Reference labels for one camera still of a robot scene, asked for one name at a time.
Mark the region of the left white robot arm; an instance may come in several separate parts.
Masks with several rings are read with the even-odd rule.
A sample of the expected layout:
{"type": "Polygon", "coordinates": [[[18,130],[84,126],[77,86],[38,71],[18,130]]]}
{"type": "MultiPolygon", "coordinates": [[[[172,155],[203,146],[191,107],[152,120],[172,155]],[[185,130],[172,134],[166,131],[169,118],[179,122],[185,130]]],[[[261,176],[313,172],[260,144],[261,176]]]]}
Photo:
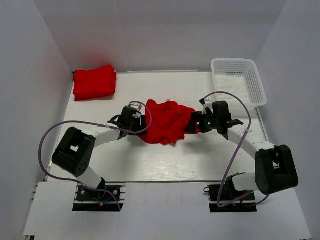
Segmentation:
{"type": "Polygon", "coordinates": [[[131,103],[123,108],[120,115],[111,118],[105,126],[85,130],[68,128],[53,153],[53,164],[89,187],[88,193],[94,199],[103,198],[106,193],[106,181],[90,167],[94,148],[121,140],[127,135],[145,134],[146,116],[141,114],[141,108],[140,103],[131,103]]]}

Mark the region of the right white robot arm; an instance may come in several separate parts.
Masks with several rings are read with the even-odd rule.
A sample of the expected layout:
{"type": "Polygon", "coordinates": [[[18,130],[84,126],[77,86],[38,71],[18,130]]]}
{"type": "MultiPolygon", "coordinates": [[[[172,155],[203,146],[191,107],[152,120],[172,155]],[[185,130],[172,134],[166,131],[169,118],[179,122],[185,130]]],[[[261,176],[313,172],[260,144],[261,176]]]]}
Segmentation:
{"type": "Polygon", "coordinates": [[[244,150],[254,160],[254,172],[229,175],[227,170],[222,178],[226,195],[236,200],[245,192],[260,191],[271,195],[295,188],[299,178],[291,149],[287,145],[275,145],[258,138],[239,119],[233,119],[226,101],[211,101],[202,98],[201,111],[191,113],[186,132],[205,134],[217,131],[226,140],[244,150]]]}

